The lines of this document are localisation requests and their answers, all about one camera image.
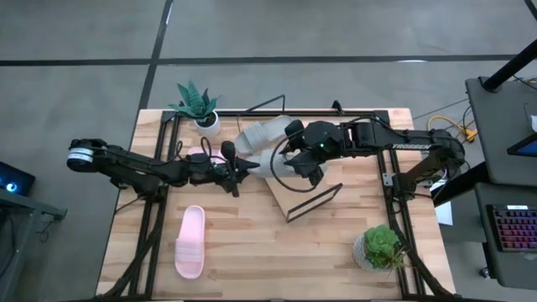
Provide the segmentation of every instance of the wooden tabletop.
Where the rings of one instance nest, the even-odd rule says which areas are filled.
[[[388,111],[392,127],[413,128],[409,109]],[[140,112],[131,148],[133,152],[153,156],[161,113],[161,110]],[[348,119],[301,118],[304,122]],[[224,140],[233,141],[238,134],[235,118],[223,117],[221,120],[220,135],[211,140],[213,148],[220,148]],[[244,129],[256,120],[259,117],[241,118],[240,126]],[[192,121],[181,119],[179,139],[184,143],[182,154],[199,146],[200,135]],[[402,171],[421,159],[420,153],[413,151],[398,151],[398,156]],[[333,160],[325,179],[329,185],[344,184],[339,194],[289,224],[285,223],[266,181],[252,175],[239,185],[239,198],[225,194],[216,185],[170,188],[153,298],[400,298],[395,272],[369,273],[352,260],[355,239],[369,227],[388,223],[377,157]],[[117,206],[134,198],[133,191],[122,191]],[[174,249],[183,213],[192,205],[202,206],[206,211],[206,259],[203,274],[196,280],[186,280],[175,270]],[[418,254],[442,285],[455,292],[432,201],[418,197],[409,203],[409,212]],[[137,201],[115,216],[97,286],[98,294],[110,289],[132,261],[142,213],[143,201]],[[147,271],[148,259],[146,257],[142,272]],[[412,284],[413,278],[409,269],[407,271]],[[142,287],[144,275],[142,273],[140,279]]]

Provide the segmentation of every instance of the rgb keyboard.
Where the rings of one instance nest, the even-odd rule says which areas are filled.
[[[507,206],[491,206],[490,209],[500,251],[537,253],[537,207],[512,210]]]

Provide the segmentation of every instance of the concrete floor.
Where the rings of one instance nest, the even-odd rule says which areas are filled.
[[[0,0],[0,60],[149,59],[164,3]],[[520,51],[537,30],[522,0],[175,0],[168,25],[162,58],[505,55]],[[177,102],[175,83],[192,79],[222,94],[222,108],[250,107],[284,93],[288,107],[327,107],[337,99],[344,107],[409,107],[418,117],[464,99],[466,78],[490,75],[505,63],[483,59],[162,65],[148,107]],[[127,148],[147,74],[146,65],[0,67],[0,160],[37,176],[35,198],[69,209],[50,228],[47,243],[36,238],[19,300],[94,294],[117,191],[101,175],[69,171],[67,148],[73,138]],[[519,75],[537,75],[537,64]],[[434,114],[459,120],[467,106]],[[415,127],[425,128],[434,114],[415,120]],[[480,163],[478,140],[466,146],[469,163]],[[477,276],[484,264],[478,243],[445,241],[458,294],[532,300],[535,292]]]

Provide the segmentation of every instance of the white plant pot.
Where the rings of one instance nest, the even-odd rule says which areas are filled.
[[[354,261],[360,266],[360,268],[365,269],[368,272],[388,272],[390,268],[375,268],[366,259],[365,240],[366,238],[362,234],[354,242],[354,245],[352,246],[352,256],[354,257]]]
[[[210,127],[202,127],[196,120],[194,120],[196,129],[198,129],[198,132],[206,138],[214,138],[220,132],[220,118],[218,117],[218,113],[213,113],[216,116],[216,121]]]

